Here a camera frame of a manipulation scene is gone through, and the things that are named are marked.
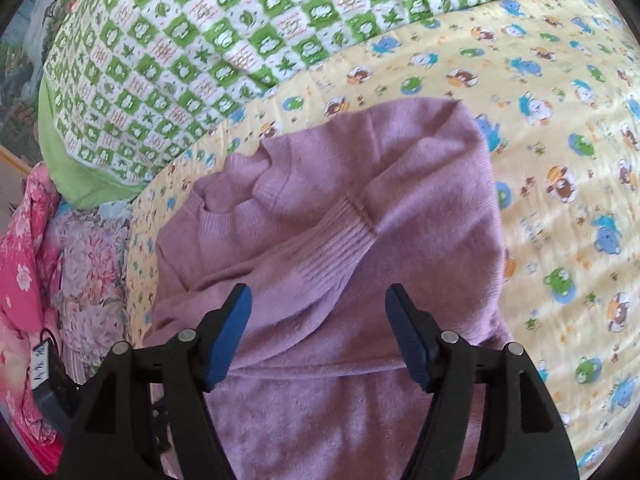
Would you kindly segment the yellow cartoon animal bedsheet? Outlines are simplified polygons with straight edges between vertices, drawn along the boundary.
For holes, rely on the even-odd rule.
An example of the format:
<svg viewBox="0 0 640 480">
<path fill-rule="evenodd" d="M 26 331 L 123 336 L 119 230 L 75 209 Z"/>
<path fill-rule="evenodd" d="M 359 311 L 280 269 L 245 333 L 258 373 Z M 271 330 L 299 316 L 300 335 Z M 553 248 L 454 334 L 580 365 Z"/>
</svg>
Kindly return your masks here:
<svg viewBox="0 0 640 480">
<path fill-rule="evenodd" d="M 132 205 L 132 341 L 151 324 L 157 233 L 196 179 L 264 136 L 409 96 L 461 100 L 480 125 L 506 241 L 501 310 L 591 478 L 639 406 L 639 46 L 610 0 L 500 0 L 442 14 L 251 100 Z"/>
</svg>

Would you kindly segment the pink floral blanket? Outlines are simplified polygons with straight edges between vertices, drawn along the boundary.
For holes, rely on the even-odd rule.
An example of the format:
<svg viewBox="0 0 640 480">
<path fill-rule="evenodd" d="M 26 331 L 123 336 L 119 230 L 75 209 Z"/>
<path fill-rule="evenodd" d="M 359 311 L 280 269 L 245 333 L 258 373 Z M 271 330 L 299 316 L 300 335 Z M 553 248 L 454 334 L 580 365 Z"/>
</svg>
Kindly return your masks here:
<svg viewBox="0 0 640 480">
<path fill-rule="evenodd" d="M 30 172 L 21 203 L 1 237 L 1 415 L 44 474 L 53 474 L 62 441 L 32 396 L 30 358 L 41 331 L 52 328 L 47 298 L 54 258 L 42 251 L 60 194 L 45 164 Z"/>
</svg>

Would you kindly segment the gold framed landscape painting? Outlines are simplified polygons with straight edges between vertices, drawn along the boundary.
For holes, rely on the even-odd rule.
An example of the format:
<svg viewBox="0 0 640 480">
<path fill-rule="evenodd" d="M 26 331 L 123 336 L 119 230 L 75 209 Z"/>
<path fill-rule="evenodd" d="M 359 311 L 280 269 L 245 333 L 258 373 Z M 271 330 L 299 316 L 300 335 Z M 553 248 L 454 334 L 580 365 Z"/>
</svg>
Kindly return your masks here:
<svg viewBox="0 0 640 480">
<path fill-rule="evenodd" d="M 1 148 L 40 162 L 38 90 L 43 63 L 76 0 L 17 0 L 1 10 Z"/>
</svg>

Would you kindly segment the pastel floral pillow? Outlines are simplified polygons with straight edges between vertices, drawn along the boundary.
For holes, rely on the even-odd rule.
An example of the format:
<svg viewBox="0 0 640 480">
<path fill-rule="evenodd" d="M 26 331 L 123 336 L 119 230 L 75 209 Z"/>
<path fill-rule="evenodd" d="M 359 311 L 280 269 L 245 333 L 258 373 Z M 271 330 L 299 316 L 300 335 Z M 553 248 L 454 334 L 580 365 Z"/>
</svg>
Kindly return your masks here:
<svg viewBox="0 0 640 480">
<path fill-rule="evenodd" d="M 51 223 L 61 248 L 58 311 L 62 361 L 82 384 L 96 374 L 112 345 L 129 336 L 125 257 L 131 207 L 124 200 L 78 210 L 64 203 Z"/>
</svg>

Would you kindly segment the purple knit sweater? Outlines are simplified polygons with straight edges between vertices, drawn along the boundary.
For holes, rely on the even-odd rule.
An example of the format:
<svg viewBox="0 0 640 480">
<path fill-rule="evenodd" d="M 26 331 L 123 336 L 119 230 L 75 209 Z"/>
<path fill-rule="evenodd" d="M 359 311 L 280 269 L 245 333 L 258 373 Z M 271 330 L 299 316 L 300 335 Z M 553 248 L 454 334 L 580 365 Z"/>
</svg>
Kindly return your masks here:
<svg viewBox="0 0 640 480">
<path fill-rule="evenodd" d="M 155 242 L 144 341 L 162 344 L 234 285 L 252 314 L 206 398 L 241 479 L 396 479 L 428 396 L 388 324 L 391 284 L 471 344 L 509 339 L 487 143 L 469 109 L 405 98 L 230 155 Z"/>
</svg>

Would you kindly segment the green white checkered quilt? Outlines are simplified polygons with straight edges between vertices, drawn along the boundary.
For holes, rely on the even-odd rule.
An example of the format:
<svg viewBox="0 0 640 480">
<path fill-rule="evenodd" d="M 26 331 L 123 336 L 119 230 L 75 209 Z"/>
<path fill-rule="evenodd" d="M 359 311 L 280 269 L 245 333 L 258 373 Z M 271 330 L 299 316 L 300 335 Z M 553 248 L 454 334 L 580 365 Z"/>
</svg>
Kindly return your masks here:
<svg viewBox="0 0 640 480">
<path fill-rule="evenodd" d="M 39 145 L 79 208 L 136 196 L 244 105 L 330 55 L 495 0 L 73 0 L 39 91 Z"/>
</svg>

